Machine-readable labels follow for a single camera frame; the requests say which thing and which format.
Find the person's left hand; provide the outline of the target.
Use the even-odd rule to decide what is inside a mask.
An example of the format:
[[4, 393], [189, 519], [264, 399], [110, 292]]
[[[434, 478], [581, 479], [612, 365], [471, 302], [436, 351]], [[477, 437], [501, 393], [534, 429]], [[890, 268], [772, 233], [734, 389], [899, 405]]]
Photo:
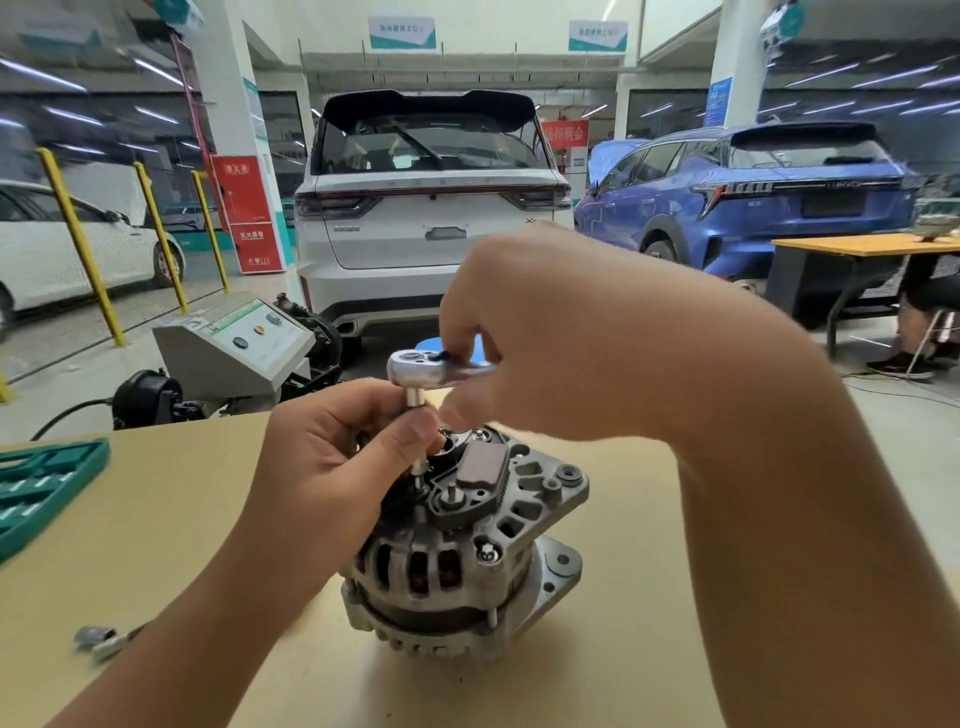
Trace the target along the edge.
[[405, 410], [436, 409], [408, 409], [402, 388], [363, 378], [272, 411], [236, 526], [244, 564], [270, 601], [303, 607], [366, 542], [381, 502], [354, 486], [353, 456], [374, 418]]

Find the silver socket extension bar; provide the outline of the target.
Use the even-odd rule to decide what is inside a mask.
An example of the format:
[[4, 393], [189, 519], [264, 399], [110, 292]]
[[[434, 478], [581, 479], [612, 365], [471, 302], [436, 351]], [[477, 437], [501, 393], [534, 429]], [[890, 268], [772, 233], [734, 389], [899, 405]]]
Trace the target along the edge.
[[[422, 389], [406, 388], [406, 405], [408, 409], [423, 407], [426, 404], [425, 391]], [[413, 480], [414, 491], [422, 495], [426, 491], [426, 474], [429, 470], [428, 454], [422, 452], [410, 467], [410, 475]]]

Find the silver ratchet wrench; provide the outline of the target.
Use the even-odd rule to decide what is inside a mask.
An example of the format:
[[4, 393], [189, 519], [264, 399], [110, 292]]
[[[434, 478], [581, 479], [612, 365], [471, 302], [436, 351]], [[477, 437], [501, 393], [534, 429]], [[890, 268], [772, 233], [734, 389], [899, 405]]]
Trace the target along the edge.
[[449, 389], [468, 380], [494, 373], [498, 364], [488, 361], [480, 339], [474, 353], [462, 358], [441, 346], [439, 338], [423, 342], [427, 347], [393, 352], [387, 360], [387, 379], [404, 389], [435, 391]]

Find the person's right forearm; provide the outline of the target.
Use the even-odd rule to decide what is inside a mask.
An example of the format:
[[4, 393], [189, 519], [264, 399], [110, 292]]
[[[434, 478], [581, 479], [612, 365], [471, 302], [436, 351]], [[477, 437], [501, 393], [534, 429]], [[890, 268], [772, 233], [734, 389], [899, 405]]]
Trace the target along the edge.
[[858, 408], [778, 311], [731, 334], [673, 444], [726, 728], [960, 728], [960, 606]]

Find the grey car alternator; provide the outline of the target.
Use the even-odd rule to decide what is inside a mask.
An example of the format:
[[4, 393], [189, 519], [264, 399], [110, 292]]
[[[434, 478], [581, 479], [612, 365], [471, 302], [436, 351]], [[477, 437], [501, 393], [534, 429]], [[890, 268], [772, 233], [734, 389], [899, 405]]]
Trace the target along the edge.
[[547, 534], [590, 480], [505, 432], [442, 428], [443, 447], [395, 480], [341, 570], [349, 624], [414, 658], [500, 660], [581, 580]]

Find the black engine assembly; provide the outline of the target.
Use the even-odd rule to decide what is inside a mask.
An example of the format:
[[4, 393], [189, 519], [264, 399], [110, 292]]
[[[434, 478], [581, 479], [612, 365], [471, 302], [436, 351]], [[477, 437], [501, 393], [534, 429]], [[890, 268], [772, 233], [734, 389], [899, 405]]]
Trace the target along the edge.
[[279, 402], [322, 391], [341, 382], [344, 344], [341, 334], [325, 318], [310, 312], [279, 293], [273, 305], [292, 317], [314, 336], [314, 343], [305, 355], [305, 363], [298, 365], [280, 387]]

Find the white suv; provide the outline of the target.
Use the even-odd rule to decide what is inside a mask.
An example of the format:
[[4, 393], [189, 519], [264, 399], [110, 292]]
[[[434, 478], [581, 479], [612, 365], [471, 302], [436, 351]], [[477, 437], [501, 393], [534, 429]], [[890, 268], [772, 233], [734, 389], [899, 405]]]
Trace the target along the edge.
[[526, 95], [334, 95], [294, 193], [306, 307], [348, 346], [435, 321], [479, 240], [537, 220], [573, 229], [573, 207]]

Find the black motor unit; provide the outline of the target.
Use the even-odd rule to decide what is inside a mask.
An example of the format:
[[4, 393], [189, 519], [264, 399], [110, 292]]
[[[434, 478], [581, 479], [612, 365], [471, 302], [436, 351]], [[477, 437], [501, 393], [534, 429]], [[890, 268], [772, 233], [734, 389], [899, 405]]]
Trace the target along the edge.
[[114, 431], [202, 421], [208, 416], [198, 401], [187, 400], [180, 383], [164, 370], [139, 370], [110, 400]]

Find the red pillar sign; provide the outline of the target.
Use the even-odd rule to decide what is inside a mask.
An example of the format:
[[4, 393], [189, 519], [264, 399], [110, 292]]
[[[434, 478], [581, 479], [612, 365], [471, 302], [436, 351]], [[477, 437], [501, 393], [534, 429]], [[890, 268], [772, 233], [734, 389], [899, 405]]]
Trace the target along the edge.
[[284, 272], [285, 258], [275, 214], [255, 155], [210, 156], [221, 209], [243, 275]]

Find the red banner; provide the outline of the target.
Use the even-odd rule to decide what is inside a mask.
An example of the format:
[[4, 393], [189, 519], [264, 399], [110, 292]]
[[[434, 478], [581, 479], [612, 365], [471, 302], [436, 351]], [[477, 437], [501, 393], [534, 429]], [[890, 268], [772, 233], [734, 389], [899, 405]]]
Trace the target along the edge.
[[590, 147], [589, 119], [541, 122], [544, 138], [553, 151]]

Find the small grey connector plug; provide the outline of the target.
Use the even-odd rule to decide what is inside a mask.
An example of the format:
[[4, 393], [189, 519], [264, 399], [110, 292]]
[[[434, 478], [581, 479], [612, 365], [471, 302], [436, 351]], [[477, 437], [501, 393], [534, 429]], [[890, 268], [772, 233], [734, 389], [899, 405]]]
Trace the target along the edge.
[[110, 661], [125, 650], [144, 630], [147, 623], [128, 630], [114, 627], [83, 626], [73, 637], [74, 647], [96, 664]]

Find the blue pillar sign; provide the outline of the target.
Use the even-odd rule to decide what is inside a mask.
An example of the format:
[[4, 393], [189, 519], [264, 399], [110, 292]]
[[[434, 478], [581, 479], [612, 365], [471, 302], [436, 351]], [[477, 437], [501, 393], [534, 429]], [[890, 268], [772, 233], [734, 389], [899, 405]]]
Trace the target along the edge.
[[734, 77], [726, 77], [711, 82], [703, 113], [704, 128], [724, 127], [728, 113]]

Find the white sedan car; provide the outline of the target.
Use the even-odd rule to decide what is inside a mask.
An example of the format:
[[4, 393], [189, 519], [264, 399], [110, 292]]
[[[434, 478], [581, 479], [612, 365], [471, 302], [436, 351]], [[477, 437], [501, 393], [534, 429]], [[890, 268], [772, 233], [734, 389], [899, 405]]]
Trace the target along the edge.
[[[122, 212], [71, 201], [107, 290], [174, 285], [154, 228]], [[14, 330], [18, 314], [92, 294], [54, 190], [0, 179], [0, 343]]]

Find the metal stool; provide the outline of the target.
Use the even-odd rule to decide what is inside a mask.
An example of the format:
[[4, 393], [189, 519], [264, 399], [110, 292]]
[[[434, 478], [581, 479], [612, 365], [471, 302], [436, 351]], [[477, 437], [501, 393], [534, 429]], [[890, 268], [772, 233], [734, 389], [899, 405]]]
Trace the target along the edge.
[[960, 360], [960, 328], [950, 323], [955, 311], [946, 307], [920, 309], [904, 301], [898, 313], [899, 346], [906, 355], [905, 377], [924, 381], [933, 377], [937, 360]]

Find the yellow bollard post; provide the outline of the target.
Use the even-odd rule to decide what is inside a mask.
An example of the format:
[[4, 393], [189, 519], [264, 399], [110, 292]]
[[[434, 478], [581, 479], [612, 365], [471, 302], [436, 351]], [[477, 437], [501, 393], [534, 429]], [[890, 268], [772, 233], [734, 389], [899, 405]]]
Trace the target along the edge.
[[64, 223], [72, 239], [74, 249], [97, 301], [102, 319], [106, 324], [110, 338], [117, 348], [128, 346], [128, 340], [121, 328], [114, 305], [110, 300], [102, 275], [90, 249], [89, 239], [77, 215], [75, 204], [66, 188], [63, 174], [54, 153], [47, 148], [37, 147], [47, 180], [53, 190], [54, 198], [63, 216]]
[[222, 285], [222, 292], [225, 295], [229, 295], [231, 293], [230, 280], [227, 275], [225, 265], [222, 259], [222, 253], [219, 247], [216, 230], [211, 218], [210, 206], [205, 193], [205, 188], [203, 186], [202, 177], [200, 172], [196, 169], [191, 171], [191, 177], [194, 183], [194, 187], [196, 188], [196, 191], [198, 194], [198, 204], [200, 207], [200, 213], [203, 219], [204, 228], [206, 229], [206, 232], [207, 232], [208, 241], [211, 247], [214, 263], [215, 263], [215, 266], [219, 275], [219, 279]]
[[166, 264], [171, 285], [174, 288], [174, 295], [177, 300], [178, 308], [182, 314], [187, 314], [189, 313], [189, 304], [182, 283], [181, 266], [177, 262], [176, 256], [171, 248], [170, 240], [162, 223], [162, 216], [157, 207], [152, 181], [146, 171], [146, 167], [142, 162], [135, 161], [133, 163], [133, 168], [138, 177], [138, 182], [147, 205], [147, 210], [150, 213], [154, 231], [162, 250], [163, 260]]

